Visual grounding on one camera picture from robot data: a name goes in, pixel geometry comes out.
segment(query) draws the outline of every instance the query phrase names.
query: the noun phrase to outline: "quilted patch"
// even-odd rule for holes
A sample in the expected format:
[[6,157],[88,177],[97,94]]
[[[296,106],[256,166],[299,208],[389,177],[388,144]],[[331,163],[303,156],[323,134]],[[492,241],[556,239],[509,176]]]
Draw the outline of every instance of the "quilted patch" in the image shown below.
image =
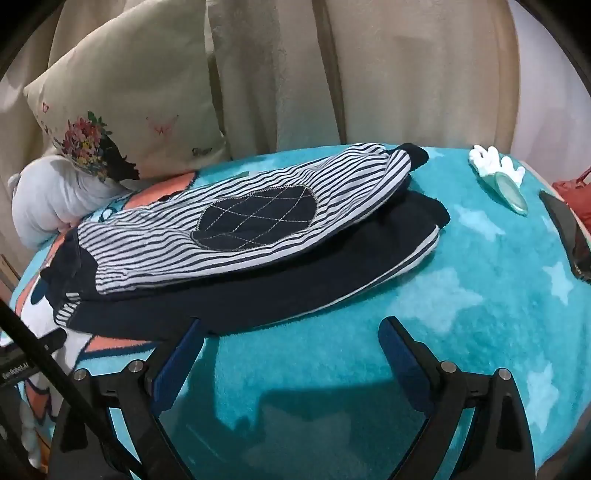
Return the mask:
[[269,245],[308,228],[316,208],[314,194],[305,186],[258,190],[212,203],[191,238],[218,251]]

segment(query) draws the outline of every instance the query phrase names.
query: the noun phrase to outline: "cartoon print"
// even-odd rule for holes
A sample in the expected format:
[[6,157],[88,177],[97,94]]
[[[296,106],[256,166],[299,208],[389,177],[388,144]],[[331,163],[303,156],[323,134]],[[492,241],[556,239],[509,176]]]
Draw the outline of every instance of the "cartoon print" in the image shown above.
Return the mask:
[[74,164],[97,177],[115,181],[138,180],[139,172],[135,163],[127,162],[127,155],[122,157],[117,145],[110,138],[113,132],[107,129],[102,117],[96,118],[93,112],[87,113],[88,119],[78,117],[74,123],[68,120],[68,130],[64,140],[54,137],[53,144]]
[[[165,195],[172,195],[176,192],[188,189],[194,182],[196,173],[186,173],[178,177],[163,181],[156,185],[151,186],[141,192],[138,192],[129,197],[127,203],[123,206],[123,210],[128,210],[138,206],[145,206],[149,203],[157,201],[159,198]],[[113,208],[107,207],[105,211],[108,211],[111,215],[114,213]],[[57,249],[64,241],[65,232],[60,233],[54,240],[50,247],[49,252],[45,260],[42,263],[42,267],[33,275],[27,285],[23,288],[21,294],[18,296],[15,312],[18,316],[21,315],[22,307],[25,304],[29,295],[31,295],[33,286],[37,282],[40,271],[47,265],[49,265],[51,259],[55,256]],[[153,342],[145,342],[138,340],[126,340],[117,338],[105,338],[101,336],[94,336],[82,355],[84,356],[102,356],[102,355],[113,355],[116,353],[129,353],[130,351],[145,351],[146,349],[153,348]],[[49,415],[51,417],[51,392],[49,388],[38,388],[32,382],[31,379],[25,382],[25,395],[31,409],[35,415],[35,418],[40,424],[43,424],[45,418]]]

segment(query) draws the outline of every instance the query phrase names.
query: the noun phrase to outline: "teal object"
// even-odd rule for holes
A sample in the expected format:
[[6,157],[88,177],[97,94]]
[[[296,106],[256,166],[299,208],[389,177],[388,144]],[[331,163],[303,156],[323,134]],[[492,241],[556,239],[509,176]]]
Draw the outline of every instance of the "teal object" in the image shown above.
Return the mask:
[[[194,187],[343,149],[234,161],[204,170]],[[472,372],[512,371],[537,466],[573,431],[591,401],[591,286],[570,274],[538,199],[544,186],[526,173],[521,194],[529,215],[517,216],[475,181],[467,150],[427,151],[431,160],[412,173],[411,188],[443,202],[452,219],[418,269],[301,319],[207,340],[174,407],[160,417],[197,478],[387,478],[423,421],[379,346],[378,326],[389,315],[441,360]],[[21,288],[46,252],[35,256]],[[110,373],[148,355],[86,358],[78,367]],[[453,469],[469,420],[468,412],[441,479]],[[131,448],[120,416],[114,424]]]
[[519,215],[526,216],[529,208],[523,195],[519,191],[519,187],[515,184],[513,179],[506,173],[498,171],[480,177],[491,189],[493,189],[505,203]]

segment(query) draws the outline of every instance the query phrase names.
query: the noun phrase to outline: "white star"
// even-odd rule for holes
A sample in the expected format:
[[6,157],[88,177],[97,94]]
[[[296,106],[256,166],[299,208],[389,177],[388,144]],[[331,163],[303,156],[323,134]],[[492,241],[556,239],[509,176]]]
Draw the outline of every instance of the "white star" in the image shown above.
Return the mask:
[[445,155],[443,153],[441,153],[438,149],[436,149],[434,147],[423,147],[423,150],[429,154],[429,160],[432,160],[432,159],[438,158],[438,157],[445,157]]
[[265,440],[243,454],[255,468],[285,480],[364,478],[367,465],[349,449],[345,412],[306,421],[272,406],[262,408]]
[[0,347],[7,346],[12,343],[12,339],[4,332],[0,332]]
[[400,319],[418,318],[437,333],[447,333],[461,310],[480,305],[484,298],[461,288],[457,272],[448,267],[418,275],[397,289],[388,311]]
[[549,233],[553,233],[556,236],[559,235],[558,230],[556,229],[556,226],[554,225],[554,222],[552,220],[542,215],[542,221],[544,222],[544,225],[546,226],[546,229]]
[[551,294],[558,297],[565,305],[569,304],[569,292],[574,288],[574,285],[564,274],[564,266],[562,262],[556,262],[553,267],[542,267],[552,280]]
[[482,210],[470,210],[461,205],[454,205],[454,208],[460,214],[459,222],[463,226],[483,235],[489,242],[494,242],[497,235],[505,235],[505,231],[492,223]]
[[552,385],[552,364],[548,363],[542,373],[529,372],[527,374],[527,391],[530,400],[525,407],[527,422],[536,424],[541,433],[548,426],[550,410],[558,401],[560,392]]

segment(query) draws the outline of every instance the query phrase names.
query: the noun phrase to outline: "red bag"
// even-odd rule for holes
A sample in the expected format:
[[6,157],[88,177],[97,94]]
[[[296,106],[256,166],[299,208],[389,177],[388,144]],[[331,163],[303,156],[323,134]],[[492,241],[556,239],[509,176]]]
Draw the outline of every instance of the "red bag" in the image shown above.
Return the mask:
[[591,173],[591,167],[578,179],[568,181],[555,181],[552,186],[564,199],[569,207],[591,231],[591,183],[584,180]]

